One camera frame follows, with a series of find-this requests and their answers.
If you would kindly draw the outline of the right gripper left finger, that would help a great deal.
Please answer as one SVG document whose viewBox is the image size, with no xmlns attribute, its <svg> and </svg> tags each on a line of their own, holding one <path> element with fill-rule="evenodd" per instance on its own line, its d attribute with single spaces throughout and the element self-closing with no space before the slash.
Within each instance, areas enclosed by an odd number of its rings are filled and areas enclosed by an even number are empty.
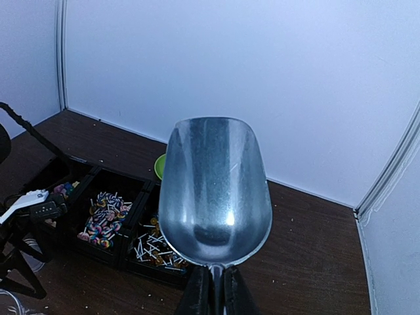
<svg viewBox="0 0 420 315">
<path fill-rule="evenodd" d="M 209 309 L 209 269 L 196 266 L 186 284 L 176 315 L 207 315 Z"/>
</svg>

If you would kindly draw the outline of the metal candy scoop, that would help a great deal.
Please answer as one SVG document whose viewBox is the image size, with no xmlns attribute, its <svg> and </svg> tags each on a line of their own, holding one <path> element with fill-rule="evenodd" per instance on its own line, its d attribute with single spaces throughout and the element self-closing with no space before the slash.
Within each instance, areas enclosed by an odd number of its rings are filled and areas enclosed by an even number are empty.
<svg viewBox="0 0 420 315">
<path fill-rule="evenodd" d="M 259 143 L 229 117 L 176 123 L 166 150 L 159 227 L 175 253 L 209 269 L 208 314 L 226 314 L 224 271 L 264 245 L 272 204 Z"/>
</svg>

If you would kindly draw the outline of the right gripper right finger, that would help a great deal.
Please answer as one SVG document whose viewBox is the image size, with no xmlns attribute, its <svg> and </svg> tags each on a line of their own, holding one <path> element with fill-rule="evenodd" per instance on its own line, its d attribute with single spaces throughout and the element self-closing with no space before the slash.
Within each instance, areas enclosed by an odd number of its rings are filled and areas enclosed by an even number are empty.
<svg viewBox="0 0 420 315">
<path fill-rule="evenodd" d="M 227 315 L 260 315 L 261 312 L 236 266 L 227 268 L 223 276 L 224 308 Z"/>
</svg>

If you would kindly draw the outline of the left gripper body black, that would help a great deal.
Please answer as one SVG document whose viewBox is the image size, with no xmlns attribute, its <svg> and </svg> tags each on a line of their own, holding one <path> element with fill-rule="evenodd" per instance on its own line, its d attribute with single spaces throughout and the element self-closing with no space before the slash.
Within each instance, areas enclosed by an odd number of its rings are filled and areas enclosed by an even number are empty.
<svg viewBox="0 0 420 315">
<path fill-rule="evenodd" d="M 1 289 L 35 299 L 44 299 L 47 292 L 38 277 L 32 272 L 22 252 L 29 251 L 29 247 L 24 243 L 26 238 L 47 242 L 51 247 L 51 256 L 53 257 L 52 245 L 48 235 L 44 236 L 37 230 L 33 230 L 31 233 L 25 231 L 23 224 L 25 219 L 28 219 L 30 223 L 36 223 L 32 222 L 29 217 L 19 216 L 1 225 Z M 17 271 L 29 285 L 26 286 L 9 278 L 9 272 L 13 270 Z"/>
</svg>

